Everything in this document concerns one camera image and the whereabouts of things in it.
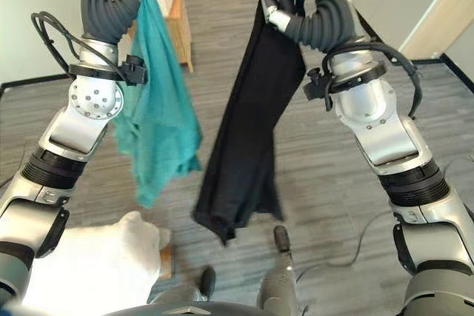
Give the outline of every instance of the black cloth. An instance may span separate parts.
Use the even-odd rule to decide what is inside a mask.
[[[253,212],[283,220],[275,185],[273,128],[306,73],[299,46],[255,23],[210,156],[194,220],[225,245]]]

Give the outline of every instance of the green towel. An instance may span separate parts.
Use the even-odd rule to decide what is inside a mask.
[[[137,22],[132,54],[144,59],[148,82],[121,86],[116,138],[119,150],[132,156],[138,202],[149,209],[170,179],[201,169],[201,130],[156,0],[141,0]]]

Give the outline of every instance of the wire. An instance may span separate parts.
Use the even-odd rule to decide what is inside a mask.
[[[10,182],[12,181],[12,179],[13,179],[13,176],[14,176],[14,175],[11,175],[10,177],[8,177],[8,178],[5,179],[4,181],[2,181],[2,182],[0,183],[0,189],[3,188],[7,183],[10,183]]]
[[[400,65],[404,68],[404,70],[407,72],[408,76],[410,77],[413,83],[413,86],[415,87],[415,92],[413,93],[412,107],[410,109],[410,112],[408,113],[409,117],[415,118],[415,112],[420,106],[421,100],[423,98],[423,91],[421,89],[420,78],[418,76],[418,72],[411,61],[409,61],[405,56],[403,56],[395,48],[388,46],[387,44],[383,44],[381,42],[355,42],[352,44],[344,44],[340,47],[337,47],[335,50],[331,51],[323,58],[322,67],[323,67],[324,75],[330,75],[330,77],[332,78],[330,74],[330,69],[329,69],[329,61],[332,57],[336,55],[340,55],[342,53],[362,51],[362,50],[371,50],[371,51],[382,52],[387,55],[390,55],[393,58],[395,58],[400,63]],[[332,105],[332,102],[330,101],[329,90],[327,90],[327,92],[328,93],[325,95],[324,100],[326,102],[326,108],[329,108],[328,111],[330,111],[333,105]]]
[[[107,65],[109,65],[109,67],[111,67],[117,73],[117,75],[120,77],[120,79],[122,81],[125,81],[126,83],[128,82],[126,75],[110,59],[108,59],[106,56],[102,55],[95,48],[91,47],[90,45],[86,44],[82,40],[80,40],[80,39],[76,38],[74,35],[72,35],[57,18],[55,18],[53,15],[51,15],[47,11],[41,11],[40,13],[31,14],[31,21],[33,23],[33,26],[36,29],[36,32],[38,32],[39,36],[43,40],[43,42],[46,45],[47,49],[50,51],[51,55],[58,62],[58,64],[61,66],[63,71],[65,71],[66,74],[71,79],[76,79],[76,76],[73,75],[69,71],[69,64],[67,64],[67,62],[61,56],[61,54],[58,52],[58,50],[54,47],[54,45],[53,45],[54,41],[49,37],[49,34],[46,30],[46,27],[44,26],[45,22],[47,24],[49,24],[51,27],[53,27],[55,30],[59,31],[66,38],[69,49],[70,49],[71,53],[74,55],[74,57],[76,57],[77,59],[80,59],[79,55],[77,54],[76,50],[74,49],[73,42],[78,44],[79,46],[85,48],[87,51],[93,53],[97,57],[99,57],[102,61],[104,61]]]
[[[466,155],[466,156],[463,156],[463,157],[457,157],[457,158],[453,158],[451,161],[449,161],[446,166],[444,166],[443,168],[443,176],[446,178],[446,174],[447,174],[447,171],[449,170],[449,168],[453,165],[454,162],[456,161],[469,161],[471,163],[474,163],[474,156],[472,155]]]
[[[365,236],[365,233],[367,232],[367,230],[369,229],[370,225],[372,225],[375,221],[377,221],[379,218],[381,218],[382,216],[385,216],[385,215],[389,215],[391,214],[392,211],[391,210],[386,210],[386,211],[383,211],[383,212],[380,212],[379,214],[377,214],[375,217],[373,217],[369,222],[367,222],[364,226],[364,229],[362,230],[362,233],[359,235],[359,238],[358,238],[358,243],[357,243],[357,249],[355,250],[355,254],[353,256],[353,258],[351,260],[349,260],[348,262],[346,263],[331,263],[331,262],[328,262],[322,266],[317,266],[317,265],[314,265],[314,266],[308,266],[306,269],[303,270],[303,272],[300,273],[300,275],[296,278],[296,283],[298,283],[309,271],[313,270],[313,269],[325,269],[325,268],[345,268],[345,267],[348,267],[348,266],[352,266],[356,261],[357,261],[357,258],[358,256],[360,255],[361,253],[361,248],[362,248],[362,242],[364,241],[364,236]],[[301,312],[301,316],[305,316],[306,313],[310,310],[310,305],[306,305],[304,308],[303,308],[303,311]]]
[[[23,144],[23,152],[21,153],[21,158],[20,158],[20,161],[18,163],[18,166],[16,167],[16,170],[19,170],[21,165],[23,164],[23,159],[24,159],[24,153],[26,151],[26,146],[27,146],[27,142],[24,142]],[[13,177],[15,175],[11,175],[10,177],[4,179],[2,182],[0,182],[0,189],[3,188],[5,185],[7,185],[7,183],[11,182],[13,180]]]

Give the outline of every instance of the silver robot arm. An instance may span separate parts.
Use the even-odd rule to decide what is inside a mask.
[[[140,82],[137,75],[146,78],[140,58],[129,56],[118,67],[117,43],[139,5],[140,0],[81,0],[84,35],[79,63],[68,70],[76,76],[68,105],[50,122],[38,148],[0,198],[0,307],[22,298],[33,259],[57,246],[69,217],[63,206],[107,124],[123,106],[116,81],[133,84]],[[44,13],[34,15],[45,19]]]
[[[288,0],[261,3],[267,23],[329,53],[324,76],[311,71],[305,92],[325,98],[329,110],[334,97],[336,115],[389,195],[399,221],[393,230],[398,259],[413,275],[401,315],[472,315],[474,215],[444,180],[413,120],[397,113],[384,65],[370,50],[381,45],[360,45],[366,38],[350,0],[316,0],[316,13],[306,18],[292,12]],[[421,92],[410,116],[420,99]]]

